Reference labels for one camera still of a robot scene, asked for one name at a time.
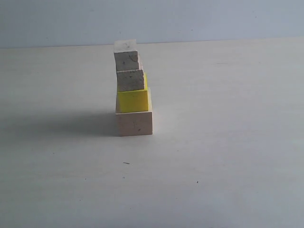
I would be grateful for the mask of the small wooden cube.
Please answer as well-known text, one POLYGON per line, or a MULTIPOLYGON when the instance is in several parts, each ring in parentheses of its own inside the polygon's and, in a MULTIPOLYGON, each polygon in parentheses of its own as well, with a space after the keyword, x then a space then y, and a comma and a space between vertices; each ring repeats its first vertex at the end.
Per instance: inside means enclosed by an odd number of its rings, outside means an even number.
POLYGON ((115 41, 114 59, 117 71, 139 69, 140 61, 136 39, 115 41))

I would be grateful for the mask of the yellow cube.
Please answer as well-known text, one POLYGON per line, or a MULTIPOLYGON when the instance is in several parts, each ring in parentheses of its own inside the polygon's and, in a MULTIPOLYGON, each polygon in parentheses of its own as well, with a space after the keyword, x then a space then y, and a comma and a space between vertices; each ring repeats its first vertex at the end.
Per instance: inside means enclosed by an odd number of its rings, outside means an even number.
POLYGON ((144 72, 144 89, 117 92, 121 113, 145 112, 149 109, 147 75, 144 72))

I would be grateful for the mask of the medium wooden cube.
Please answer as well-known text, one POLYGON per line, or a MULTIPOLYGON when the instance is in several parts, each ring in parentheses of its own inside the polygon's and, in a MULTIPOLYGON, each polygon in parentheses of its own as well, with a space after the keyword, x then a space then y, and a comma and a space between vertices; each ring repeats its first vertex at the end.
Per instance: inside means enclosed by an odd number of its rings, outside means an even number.
POLYGON ((119 92, 144 89, 144 71, 142 69, 117 71, 116 77, 119 92))

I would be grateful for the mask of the large wooden cube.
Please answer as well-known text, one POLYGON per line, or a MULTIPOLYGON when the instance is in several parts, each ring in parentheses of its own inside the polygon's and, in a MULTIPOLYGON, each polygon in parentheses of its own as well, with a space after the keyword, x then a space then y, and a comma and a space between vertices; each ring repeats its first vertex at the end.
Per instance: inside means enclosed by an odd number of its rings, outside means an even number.
POLYGON ((148 111, 121 113, 119 110, 118 95, 116 95, 115 116, 119 136, 137 136, 153 134, 153 112, 150 88, 148 88, 148 105, 148 111))

